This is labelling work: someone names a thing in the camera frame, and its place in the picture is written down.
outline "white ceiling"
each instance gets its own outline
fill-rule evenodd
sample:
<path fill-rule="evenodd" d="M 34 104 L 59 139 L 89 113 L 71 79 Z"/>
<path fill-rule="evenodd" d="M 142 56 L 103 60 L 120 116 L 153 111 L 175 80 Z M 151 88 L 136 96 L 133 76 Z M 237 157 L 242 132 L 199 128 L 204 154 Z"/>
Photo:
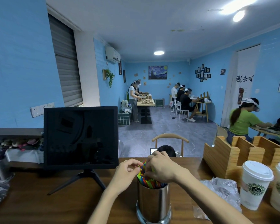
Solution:
<path fill-rule="evenodd" d="M 127 62 L 195 58 L 280 23 L 280 0 L 257 0 L 240 22 L 210 12 L 232 0 L 46 0 Z M 184 29 L 183 32 L 170 30 Z M 163 50 L 164 55 L 153 52 Z"/>

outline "green t-shirt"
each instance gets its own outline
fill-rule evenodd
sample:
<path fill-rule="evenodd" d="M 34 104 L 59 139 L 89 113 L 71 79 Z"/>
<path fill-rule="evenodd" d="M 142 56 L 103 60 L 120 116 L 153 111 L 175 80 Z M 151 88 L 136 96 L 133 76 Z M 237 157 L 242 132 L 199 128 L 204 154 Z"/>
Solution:
<path fill-rule="evenodd" d="M 236 135 L 245 135 L 248 134 L 248 128 L 250 126 L 254 126 L 259 123 L 261 123 L 261 121 L 255 114 L 248 112 L 247 110 L 242 110 L 239 118 L 237 119 L 235 124 L 230 127 L 229 131 Z"/>

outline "monitor stand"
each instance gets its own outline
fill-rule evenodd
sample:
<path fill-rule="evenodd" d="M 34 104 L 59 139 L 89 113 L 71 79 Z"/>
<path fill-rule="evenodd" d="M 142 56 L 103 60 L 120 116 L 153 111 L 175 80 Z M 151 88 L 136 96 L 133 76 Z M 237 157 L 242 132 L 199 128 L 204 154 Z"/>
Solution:
<path fill-rule="evenodd" d="M 102 190 L 106 189 L 105 184 L 101 181 L 100 177 L 97 173 L 94 172 L 92 169 L 86 169 L 84 172 L 78 173 L 76 176 L 72 177 L 70 180 L 65 182 L 63 185 L 60 185 L 58 188 L 54 189 L 53 191 L 49 192 L 47 195 L 52 195 L 53 193 L 63 189 L 64 187 L 68 186 L 69 184 L 74 183 L 75 181 L 79 180 L 80 178 L 93 178 L 97 184 L 102 188 Z"/>

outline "door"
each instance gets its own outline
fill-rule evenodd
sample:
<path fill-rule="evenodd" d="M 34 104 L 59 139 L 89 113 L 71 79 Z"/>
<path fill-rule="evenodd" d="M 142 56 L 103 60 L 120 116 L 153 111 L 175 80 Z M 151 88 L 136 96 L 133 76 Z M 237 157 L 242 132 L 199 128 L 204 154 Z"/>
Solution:
<path fill-rule="evenodd" d="M 260 52 L 260 45 L 238 51 L 237 61 L 231 63 L 233 71 L 227 80 L 226 90 L 230 95 L 225 94 L 221 126 L 229 128 L 229 114 L 231 110 L 238 108 L 245 98 L 251 96 L 256 64 Z"/>
<path fill-rule="evenodd" d="M 82 105 L 74 31 L 50 14 L 48 16 L 64 106 Z"/>

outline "gray floor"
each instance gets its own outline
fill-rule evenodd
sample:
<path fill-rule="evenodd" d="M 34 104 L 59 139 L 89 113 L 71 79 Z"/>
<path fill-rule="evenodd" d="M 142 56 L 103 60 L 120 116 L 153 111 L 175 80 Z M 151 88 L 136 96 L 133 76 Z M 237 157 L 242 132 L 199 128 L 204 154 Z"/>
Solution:
<path fill-rule="evenodd" d="M 124 144 L 119 157 L 147 157 L 150 148 L 155 147 L 151 140 L 162 133 L 175 133 L 190 141 L 184 143 L 184 157 L 202 157 L 204 143 L 213 144 L 217 127 L 212 121 L 207 123 L 206 117 L 194 117 L 196 122 L 187 122 L 184 117 L 179 123 L 179 115 L 172 119 L 174 114 L 168 107 L 150 108 L 150 113 L 152 124 L 131 122 L 130 126 L 119 126 L 119 140 Z M 159 139 L 158 147 L 170 145 L 180 151 L 181 143 L 179 139 Z"/>

